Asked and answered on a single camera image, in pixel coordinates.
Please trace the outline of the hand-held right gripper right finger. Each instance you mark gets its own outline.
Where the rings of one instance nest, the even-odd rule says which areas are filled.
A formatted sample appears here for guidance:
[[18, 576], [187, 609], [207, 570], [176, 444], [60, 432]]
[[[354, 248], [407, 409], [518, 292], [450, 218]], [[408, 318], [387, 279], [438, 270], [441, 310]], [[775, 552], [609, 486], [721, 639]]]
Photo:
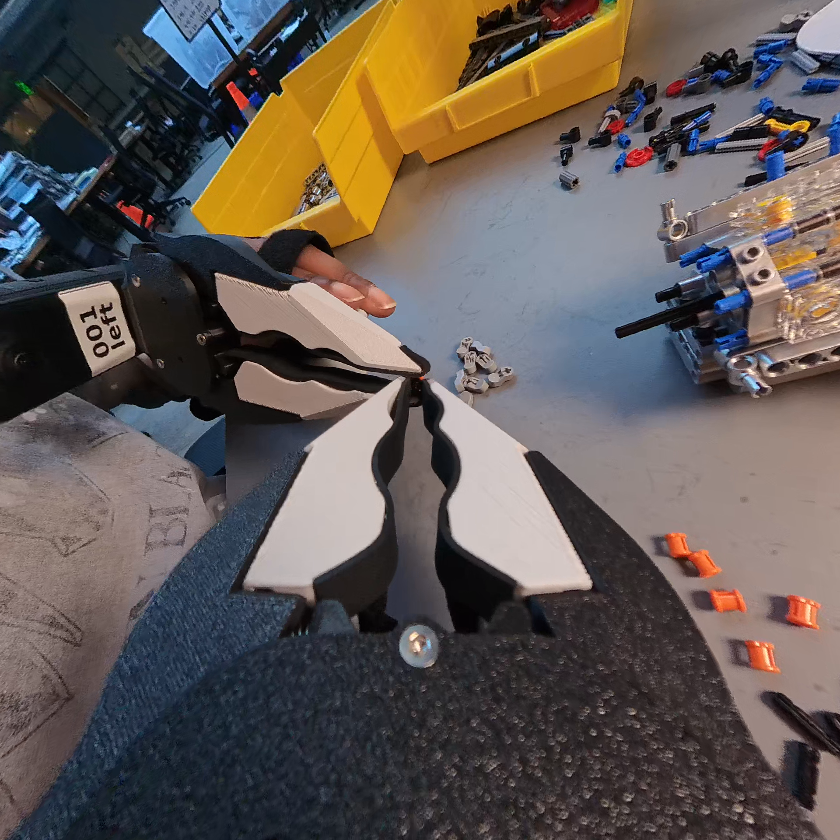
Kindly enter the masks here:
[[461, 402], [424, 381], [431, 466], [443, 485], [435, 570], [454, 621], [489, 621], [500, 605], [592, 592], [589, 571], [549, 494], [556, 469]]

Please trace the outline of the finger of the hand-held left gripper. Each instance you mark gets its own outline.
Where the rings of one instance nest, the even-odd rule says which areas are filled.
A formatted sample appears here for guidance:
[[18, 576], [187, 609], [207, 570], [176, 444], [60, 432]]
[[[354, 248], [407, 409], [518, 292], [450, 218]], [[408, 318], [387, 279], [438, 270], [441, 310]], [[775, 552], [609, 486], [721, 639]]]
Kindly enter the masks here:
[[330, 351], [364, 371], [424, 376], [428, 365], [399, 339], [308, 281], [286, 290], [223, 273], [215, 276], [217, 301], [237, 331], [281, 333], [309, 351]]
[[298, 417], [303, 421], [338, 419], [385, 391], [393, 396], [402, 377], [384, 379], [380, 384], [369, 382], [339, 388], [324, 381], [293, 380], [288, 374], [271, 372], [262, 364], [247, 360], [234, 376], [234, 387], [240, 401]]

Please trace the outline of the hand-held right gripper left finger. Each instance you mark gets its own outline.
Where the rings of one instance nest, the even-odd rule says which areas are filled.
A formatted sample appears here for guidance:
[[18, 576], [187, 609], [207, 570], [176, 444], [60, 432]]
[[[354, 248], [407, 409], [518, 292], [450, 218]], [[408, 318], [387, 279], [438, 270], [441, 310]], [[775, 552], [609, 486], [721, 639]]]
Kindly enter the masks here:
[[241, 589], [338, 602], [350, 616], [386, 598], [397, 546], [389, 482], [403, 460], [411, 385], [387, 387], [305, 449], [244, 568]]

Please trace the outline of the pile of grey connector pieces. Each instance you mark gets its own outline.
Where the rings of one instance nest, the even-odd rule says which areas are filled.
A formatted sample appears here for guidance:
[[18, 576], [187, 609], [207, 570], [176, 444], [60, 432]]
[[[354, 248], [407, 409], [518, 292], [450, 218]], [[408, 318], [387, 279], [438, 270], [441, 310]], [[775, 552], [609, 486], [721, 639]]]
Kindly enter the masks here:
[[516, 379], [509, 365], [500, 365], [490, 347], [471, 337], [458, 344], [456, 356], [460, 368], [454, 378], [455, 392], [461, 402], [472, 407], [477, 396], [496, 390]]

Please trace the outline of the grey toy brick assembly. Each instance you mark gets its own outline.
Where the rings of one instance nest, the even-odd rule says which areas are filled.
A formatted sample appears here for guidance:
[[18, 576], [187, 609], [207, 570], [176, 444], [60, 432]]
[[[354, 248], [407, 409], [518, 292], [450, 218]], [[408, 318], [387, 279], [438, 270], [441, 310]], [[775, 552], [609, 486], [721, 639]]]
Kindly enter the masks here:
[[774, 385], [839, 369], [838, 155], [676, 216], [662, 206], [670, 260], [687, 277], [664, 307], [615, 328], [663, 328], [693, 381], [766, 396]]

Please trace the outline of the person's left hand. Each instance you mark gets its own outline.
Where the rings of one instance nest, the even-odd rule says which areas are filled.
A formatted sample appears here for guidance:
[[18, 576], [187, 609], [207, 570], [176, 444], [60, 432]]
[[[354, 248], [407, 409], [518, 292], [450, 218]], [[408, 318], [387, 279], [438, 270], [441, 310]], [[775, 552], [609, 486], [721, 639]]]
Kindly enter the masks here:
[[396, 309], [396, 302], [385, 291], [314, 245], [308, 245], [300, 252], [291, 273], [320, 286], [351, 309], [367, 316], [386, 319]]

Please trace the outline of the blue-grey chair seat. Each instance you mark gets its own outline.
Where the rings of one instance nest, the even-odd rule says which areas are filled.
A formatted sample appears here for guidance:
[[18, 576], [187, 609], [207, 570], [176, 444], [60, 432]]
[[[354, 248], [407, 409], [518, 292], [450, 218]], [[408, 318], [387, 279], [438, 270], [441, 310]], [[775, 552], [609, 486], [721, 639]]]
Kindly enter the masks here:
[[221, 416], [209, 423], [182, 456], [206, 477], [226, 474], [226, 422]]

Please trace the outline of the heap of brass metal parts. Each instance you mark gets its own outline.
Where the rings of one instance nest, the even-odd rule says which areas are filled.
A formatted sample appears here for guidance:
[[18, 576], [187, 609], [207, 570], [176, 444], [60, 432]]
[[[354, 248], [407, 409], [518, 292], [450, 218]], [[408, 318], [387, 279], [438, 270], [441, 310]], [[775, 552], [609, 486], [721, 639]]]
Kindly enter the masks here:
[[319, 207], [338, 194], [326, 164], [320, 163], [304, 180], [296, 215]]

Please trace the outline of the yellow bin holding brass parts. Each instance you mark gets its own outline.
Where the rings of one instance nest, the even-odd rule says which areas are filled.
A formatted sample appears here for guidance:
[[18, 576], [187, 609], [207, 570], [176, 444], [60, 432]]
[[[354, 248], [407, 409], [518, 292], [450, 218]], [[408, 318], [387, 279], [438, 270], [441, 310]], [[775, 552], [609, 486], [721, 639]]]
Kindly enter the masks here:
[[[281, 79], [192, 212], [214, 235], [313, 230], [332, 247], [374, 232], [403, 150], [365, 60], [396, 9], [379, 2]], [[296, 215], [305, 178], [324, 163], [338, 196]]]

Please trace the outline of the group of orange bushes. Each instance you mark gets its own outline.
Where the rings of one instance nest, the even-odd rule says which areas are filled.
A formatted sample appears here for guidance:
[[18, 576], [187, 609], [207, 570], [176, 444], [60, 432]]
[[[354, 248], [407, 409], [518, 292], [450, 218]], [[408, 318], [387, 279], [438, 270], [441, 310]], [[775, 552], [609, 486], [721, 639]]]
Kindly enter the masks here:
[[[667, 532], [664, 535], [668, 555], [679, 561], [690, 564], [697, 576], [702, 580], [714, 578], [722, 572], [721, 567], [712, 559], [705, 549], [692, 550], [687, 536], [683, 532]], [[708, 599], [712, 610], [719, 614], [740, 613], [748, 611], [747, 602], [743, 594], [736, 590], [709, 590]], [[818, 618], [822, 608], [819, 602], [799, 595], [787, 595], [786, 614], [784, 620], [793, 627], [819, 630]], [[774, 646], [770, 642], [748, 639], [743, 642], [751, 669], [767, 674], [781, 672], [775, 661]]]

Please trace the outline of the yellow bin holding dark parts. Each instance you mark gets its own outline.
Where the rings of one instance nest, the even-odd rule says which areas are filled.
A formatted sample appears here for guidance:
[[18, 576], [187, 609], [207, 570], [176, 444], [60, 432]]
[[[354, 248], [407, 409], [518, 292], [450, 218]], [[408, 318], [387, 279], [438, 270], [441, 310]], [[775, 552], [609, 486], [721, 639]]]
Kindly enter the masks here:
[[476, 17], [506, 2], [403, 1], [365, 60], [373, 93], [405, 154], [426, 163], [616, 88], [632, 1], [457, 90]]

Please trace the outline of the white printed sign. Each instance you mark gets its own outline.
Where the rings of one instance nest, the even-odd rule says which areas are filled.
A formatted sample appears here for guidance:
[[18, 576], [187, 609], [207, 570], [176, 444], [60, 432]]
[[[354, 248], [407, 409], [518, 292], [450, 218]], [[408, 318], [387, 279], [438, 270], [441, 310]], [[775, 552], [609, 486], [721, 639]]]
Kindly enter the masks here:
[[220, 1], [160, 1], [159, 4], [188, 43], [221, 8]]

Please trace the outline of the heap of dark brick parts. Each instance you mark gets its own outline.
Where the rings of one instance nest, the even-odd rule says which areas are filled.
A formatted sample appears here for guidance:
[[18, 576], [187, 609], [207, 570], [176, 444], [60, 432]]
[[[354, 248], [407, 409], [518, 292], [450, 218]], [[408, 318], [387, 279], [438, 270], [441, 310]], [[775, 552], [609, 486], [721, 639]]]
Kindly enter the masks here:
[[615, 5], [613, 1], [517, 1], [478, 15], [476, 37], [469, 43], [456, 90], [574, 34]]

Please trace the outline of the group of black pins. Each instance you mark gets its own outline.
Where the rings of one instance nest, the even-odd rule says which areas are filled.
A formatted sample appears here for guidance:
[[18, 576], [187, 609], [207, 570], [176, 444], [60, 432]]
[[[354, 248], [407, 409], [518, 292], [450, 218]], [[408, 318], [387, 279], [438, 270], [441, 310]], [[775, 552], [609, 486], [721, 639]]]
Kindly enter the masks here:
[[839, 758], [839, 713], [824, 710], [813, 715], [779, 691], [765, 691], [762, 700], [799, 737], [785, 749], [787, 774], [793, 797], [813, 812], [823, 756]]

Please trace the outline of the white rounded board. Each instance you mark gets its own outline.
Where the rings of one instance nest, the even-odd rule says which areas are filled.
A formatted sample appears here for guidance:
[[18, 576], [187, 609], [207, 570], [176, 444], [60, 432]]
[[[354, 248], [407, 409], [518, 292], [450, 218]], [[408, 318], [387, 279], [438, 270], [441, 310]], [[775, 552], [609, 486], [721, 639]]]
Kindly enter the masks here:
[[815, 56], [839, 55], [839, 5], [832, 1], [814, 13], [796, 36], [796, 47]]

